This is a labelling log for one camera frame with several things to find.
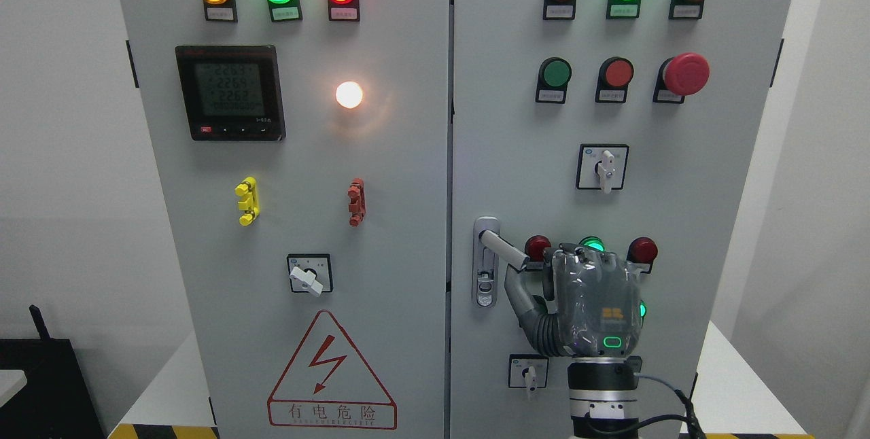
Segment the green push button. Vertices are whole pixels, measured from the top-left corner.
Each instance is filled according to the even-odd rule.
[[[541,67],[544,83],[550,87],[562,87],[571,79],[571,65],[562,58],[548,58]]]
[[[604,347],[607,349],[619,349],[622,347],[621,337],[609,336],[604,338]]]

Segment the warning sign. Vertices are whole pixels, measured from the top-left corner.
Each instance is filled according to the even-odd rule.
[[[274,426],[395,429],[396,403],[335,315],[320,310],[269,396]]]

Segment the black cable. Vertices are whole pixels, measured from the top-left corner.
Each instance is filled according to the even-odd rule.
[[[682,390],[678,389],[677,387],[673,386],[671,383],[668,383],[667,381],[665,381],[659,377],[652,376],[651,374],[635,373],[634,375],[636,377],[639,377],[639,378],[644,378],[644,379],[652,380],[652,381],[658,381],[658,383],[661,383],[661,384],[665,385],[666,387],[669,387],[669,389],[671,389],[671,391],[673,391],[675,393],[675,395],[677,395],[677,398],[680,399],[680,402],[686,408],[686,417],[684,418],[684,422],[686,423],[686,429],[689,432],[689,437],[691,437],[692,439],[706,439],[706,434],[704,433],[704,430],[702,430],[702,428],[701,428],[701,424],[700,424],[700,421],[698,420],[697,415],[695,415],[694,403],[692,403],[692,400],[690,400],[686,396],[686,394],[683,393]]]
[[[668,414],[668,415],[656,415],[656,417],[648,418],[644,421],[639,421],[639,423],[634,424],[633,426],[626,427],[625,429],[620,430],[598,430],[593,426],[593,424],[587,424],[589,429],[596,434],[601,436],[621,436],[623,434],[628,434],[629,432],[634,432],[635,430],[642,429],[647,425],[652,425],[653,423],[659,423],[660,421],[684,421],[684,423],[690,423],[689,419],[683,417],[683,415],[677,414]]]

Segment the red terminal block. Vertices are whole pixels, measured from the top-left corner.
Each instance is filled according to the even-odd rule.
[[[659,255],[659,246],[655,245],[653,239],[649,237],[638,237],[628,246],[628,262],[636,264],[649,264],[650,269],[653,268],[653,262]],[[650,271],[644,271],[643,274],[649,274]]]
[[[347,188],[347,197],[351,199],[347,205],[347,210],[351,212],[351,226],[360,226],[366,218],[366,188],[363,179],[355,178],[351,182],[350,188]]]
[[[525,241],[523,252],[529,256],[529,260],[544,262],[544,250],[552,246],[553,244],[550,244],[550,239],[544,237],[544,235],[534,235]]]

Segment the white table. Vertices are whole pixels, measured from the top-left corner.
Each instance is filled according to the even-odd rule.
[[[24,371],[0,370],[0,407],[6,405],[26,384]]]

